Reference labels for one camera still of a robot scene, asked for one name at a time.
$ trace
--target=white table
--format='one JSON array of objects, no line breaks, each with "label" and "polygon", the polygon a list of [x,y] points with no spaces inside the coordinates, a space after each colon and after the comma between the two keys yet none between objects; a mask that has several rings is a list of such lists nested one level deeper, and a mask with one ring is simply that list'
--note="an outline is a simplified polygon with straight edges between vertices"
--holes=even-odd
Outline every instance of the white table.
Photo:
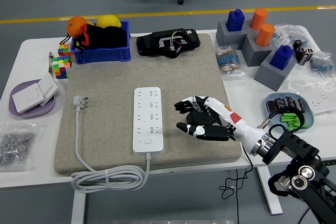
[{"label": "white table", "polygon": [[[208,33],[211,36],[214,48],[217,48],[218,44],[215,38],[216,30],[202,30],[197,32],[199,34]],[[132,36],[137,37],[140,35],[143,34],[134,34]],[[55,147],[68,81],[57,80],[60,90],[56,95],[55,107],[44,116],[23,120],[14,117],[8,110],[8,99],[12,89],[22,82],[40,79],[48,69],[49,52],[52,52],[54,56],[57,56],[57,49],[61,40],[62,38],[30,39],[23,42],[20,47],[0,100],[0,110],[2,112],[0,123],[3,125],[5,122],[25,121],[40,125],[42,131],[36,139],[31,153],[35,168],[28,172],[0,173],[0,188],[71,181],[71,177],[61,176],[54,171]],[[255,81],[253,78],[257,71],[257,67],[248,68],[241,55],[240,58],[243,72],[245,72],[246,75],[240,80],[224,80],[224,86],[228,95],[230,107],[250,126],[258,126],[266,117],[265,98],[267,95],[274,93],[274,91]],[[321,78],[310,76],[309,66],[306,64],[306,66],[303,67],[296,65],[287,78],[287,81],[296,80],[321,80]],[[285,92],[286,90],[287,86],[285,82],[278,92]],[[336,113],[316,116],[314,118],[314,126],[309,130],[298,134],[300,138],[320,150],[319,155],[322,160],[336,159],[336,152],[334,151],[336,150],[336,141],[334,140],[336,128],[333,127],[335,121]],[[254,166],[265,167],[261,157],[251,156],[250,158]],[[288,164],[290,160],[291,159],[286,154],[280,153],[272,162],[272,165]],[[234,163],[160,169],[153,170],[150,174],[205,172],[209,170],[247,168],[248,166],[249,162],[243,154],[242,157]],[[80,197],[79,199],[81,204],[79,211],[83,213],[83,202],[85,202],[85,197]]]}]

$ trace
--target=orange cylinder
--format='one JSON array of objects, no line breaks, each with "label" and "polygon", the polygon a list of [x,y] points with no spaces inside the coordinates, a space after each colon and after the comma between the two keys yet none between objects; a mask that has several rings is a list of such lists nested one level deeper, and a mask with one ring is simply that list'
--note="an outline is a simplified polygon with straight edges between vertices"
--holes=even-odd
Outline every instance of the orange cylinder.
[{"label": "orange cylinder", "polygon": [[261,47],[267,47],[272,39],[275,27],[271,24],[263,24],[256,38],[256,44]]},{"label": "orange cylinder", "polygon": [[265,23],[265,20],[267,18],[267,11],[262,8],[258,8],[254,11],[250,27],[253,30],[260,30],[261,25]]}]

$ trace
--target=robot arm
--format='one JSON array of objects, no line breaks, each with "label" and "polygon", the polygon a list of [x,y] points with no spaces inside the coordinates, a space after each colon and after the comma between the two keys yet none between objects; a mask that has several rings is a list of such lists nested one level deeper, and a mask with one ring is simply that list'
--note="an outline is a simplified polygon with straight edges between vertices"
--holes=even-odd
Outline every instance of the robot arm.
[{"label": "robot arm", "polygon": [[[271,192],[278,196],[290,194],[302,199],[321,223],[335,222],[336,185],[327,179],[329,170],[317,159],[318,149],[294,135],[293,131],[284,128],[283,134],[278,139],[274,138],[271,130],[277,125],[271,127],[269,132],[263,129],[269,120],[257,128],[250,127],[239,115],[215,98],[190,97],[174,106],[181,114],[193,111],[207,113],[220,125],[197,125],[197,121],[193,125],[177,123],[179,129],[195,138],[216,141],[227,141],[229,138],[238,140],[249,154],[260,155],[267,165],[280,151],[285,152],[292,161],[282,173],[274,175],[269,180]],[[279,183],[286,191],[277,190],[275,183]]]}]

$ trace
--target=blue plastic bin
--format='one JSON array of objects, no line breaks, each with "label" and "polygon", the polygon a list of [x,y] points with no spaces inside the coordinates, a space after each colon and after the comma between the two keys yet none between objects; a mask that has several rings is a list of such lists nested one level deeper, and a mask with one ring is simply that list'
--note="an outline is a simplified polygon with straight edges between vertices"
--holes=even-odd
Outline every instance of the blue plastic bin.
[{"label": "blue plastic bin", "polygon": [[[90,62],[102,61],[129,61],[131,60],[130,52],[130,24],[127,20],[121,21],[121,28],[127,32],[127,46],[118,48],[97,48],[97,49],[84,49],[81,64]],[[76,63],[79,63],[80,49],[75,48],[76,39],[72,38],[70,52],[75,55]]]}]

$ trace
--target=table leg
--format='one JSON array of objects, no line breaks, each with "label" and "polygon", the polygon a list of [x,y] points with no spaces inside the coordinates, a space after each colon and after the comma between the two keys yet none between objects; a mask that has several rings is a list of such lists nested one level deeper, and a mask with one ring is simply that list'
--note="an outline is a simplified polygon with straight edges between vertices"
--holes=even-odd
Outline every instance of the table leg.
[{"label": "table leg", "polygon": [[282,214],[282,208],[280,205],[280,201],[277,195],[271,193],[268,187],[268,180],[270,179],[271,175],[269,173],[267,166],[257,167],[259,178],[262,184],[262,188],[264,189],[265,197],[267,200],[268,208],[271,215],[278,215]]},{"label": "table leg", "polygon": [[85,215],[86,194],[75,191],[73,196],[71,224],[83,224]]}]

